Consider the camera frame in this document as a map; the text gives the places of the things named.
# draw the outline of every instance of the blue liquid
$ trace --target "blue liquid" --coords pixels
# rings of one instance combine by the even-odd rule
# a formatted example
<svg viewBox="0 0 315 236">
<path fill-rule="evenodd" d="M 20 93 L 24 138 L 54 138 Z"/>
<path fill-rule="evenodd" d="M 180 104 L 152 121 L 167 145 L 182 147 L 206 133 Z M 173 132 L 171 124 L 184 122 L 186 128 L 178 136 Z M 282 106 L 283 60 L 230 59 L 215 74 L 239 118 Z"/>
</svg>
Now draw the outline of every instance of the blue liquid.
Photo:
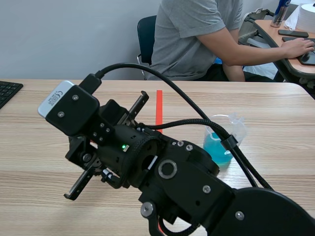
<svg viewBox="0 0 315 236">
<path fill-rule="evenodd" d="M 229 162 L 233 157 L 232 154 L 224 149 L 221 140 L 215 133 L 212 133 L 212 137 L 218 140 L 213 140 L 210 135 L 207 135 L 203 143 L 203 149 L 211 155 L 212 160 L 217 165 Z"/>
</svg>

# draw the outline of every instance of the can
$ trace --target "can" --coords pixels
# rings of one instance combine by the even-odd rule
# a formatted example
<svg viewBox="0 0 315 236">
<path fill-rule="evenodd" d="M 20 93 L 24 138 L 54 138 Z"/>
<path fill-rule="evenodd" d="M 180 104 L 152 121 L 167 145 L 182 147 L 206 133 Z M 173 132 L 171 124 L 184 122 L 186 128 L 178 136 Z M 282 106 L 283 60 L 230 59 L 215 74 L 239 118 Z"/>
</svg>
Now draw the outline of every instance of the can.
<svg viewBox="0 0 315 236">
<path fill-rule="evenodd" d="M 291 0 L 280 0 L 279 6 L 275 12 L 275 16 L 271 22 L 272 27 L 281 26 L 281 23 L 284 20 L 284 16 L 289 8 L 290 3 L 291 3 Z"/>
</svg>

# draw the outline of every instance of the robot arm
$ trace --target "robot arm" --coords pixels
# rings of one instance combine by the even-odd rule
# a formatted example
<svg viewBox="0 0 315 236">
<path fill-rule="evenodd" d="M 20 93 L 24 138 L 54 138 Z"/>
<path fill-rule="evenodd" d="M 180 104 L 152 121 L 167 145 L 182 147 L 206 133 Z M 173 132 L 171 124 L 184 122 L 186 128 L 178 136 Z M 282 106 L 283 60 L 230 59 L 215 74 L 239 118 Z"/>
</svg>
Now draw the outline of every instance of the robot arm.
<svg viewBox="0 0 315 236">
<path fill-rule="evenodd" d="M 217 178 L 219 168 L 205 150 L 138 124 L 136 115 L 149 99 L 145 92 L 128 111 L 114 100 L 100 107 L 92 96 L 97 86 L 86 80 L 80 86 L 62 82 L 38 109 L 71 137 L 66 158 L 84 170 L 66 198 L 75 200 L 92 176 L 101 175 L 113 188 L 133 186 L 142 192 L 141 214 L 152 236 L 163 235 L 158 222 L 167 235 L 189 235 L 199 225 L 210 236 L 314 234 L 314 219 L 289 198 L 270 189 L 232 189 Z M 202 119 L 183 123 L 213 125 Z M 170 232 L 163 220 L 173 224 L 177 217 L 192 226 Z"/>
</svg>

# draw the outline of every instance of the dark pants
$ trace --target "dark pants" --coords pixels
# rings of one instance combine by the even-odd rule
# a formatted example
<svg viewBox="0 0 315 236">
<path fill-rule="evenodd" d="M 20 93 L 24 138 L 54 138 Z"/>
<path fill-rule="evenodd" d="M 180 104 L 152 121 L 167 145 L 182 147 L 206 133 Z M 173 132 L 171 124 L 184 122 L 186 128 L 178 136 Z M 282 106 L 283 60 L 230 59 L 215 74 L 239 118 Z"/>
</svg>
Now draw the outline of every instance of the dark pants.
<svg viewBox="0 0 315 236">
<path fill-rule="evenodd" d="M 244 72 L 246 82 L 275 82 L 268 77 L 255 75 L 249 72 Z M 213 64 L 207 74 L 200 79 L 196 79 L 195 81 L 227 81 L 228 78 L 223 71 L 223 66 L 220 64 Z"/>
</svg>

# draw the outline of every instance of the black office chair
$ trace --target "black office chair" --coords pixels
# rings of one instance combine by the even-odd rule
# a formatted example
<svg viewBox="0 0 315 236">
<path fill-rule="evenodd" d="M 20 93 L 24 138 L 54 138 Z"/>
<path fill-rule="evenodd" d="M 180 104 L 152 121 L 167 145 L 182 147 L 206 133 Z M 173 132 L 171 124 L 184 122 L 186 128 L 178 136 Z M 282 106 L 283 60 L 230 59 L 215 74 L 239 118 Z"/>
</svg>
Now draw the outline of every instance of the black office chair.
<svg viewBox="0 0 315 236">
<path fill-rule="evenodd" d="M 157 16 L 150 16 L 143 18 L 138 23 L 138 37 L 140 44 L 140 54 L 137 56 L 138 63 L 148 63 L 152 64 L 151 57 L 153 54 L 154 46 L 154 35 L 156 30 L 156 19 Z M 146 75 L 142 71 L 144 80 L 146 80 Z"/>
</svg>

